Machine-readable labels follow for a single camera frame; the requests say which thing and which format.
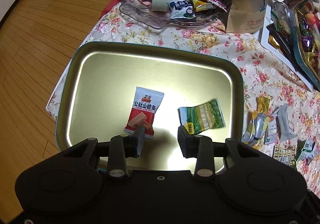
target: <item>wooden floor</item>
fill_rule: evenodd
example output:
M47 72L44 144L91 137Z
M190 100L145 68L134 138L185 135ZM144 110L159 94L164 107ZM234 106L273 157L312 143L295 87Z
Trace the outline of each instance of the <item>wooden floor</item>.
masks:
M20 0L0 28L0 219L22 210L18 175L58 152L46 103L110 0Z

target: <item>glass plate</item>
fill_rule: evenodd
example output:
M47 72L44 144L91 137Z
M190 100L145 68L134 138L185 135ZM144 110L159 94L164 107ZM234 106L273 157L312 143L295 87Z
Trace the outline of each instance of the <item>glass plate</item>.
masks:
M136 21L158 30L169 26L182 28L200 27L225 13L225 11L217 7L209 15L208 12L196 13L196 21L186 22L170 20L170 10L168 12L152 11L151 5L152 3L146 6L139 0L122 0L119 11Z

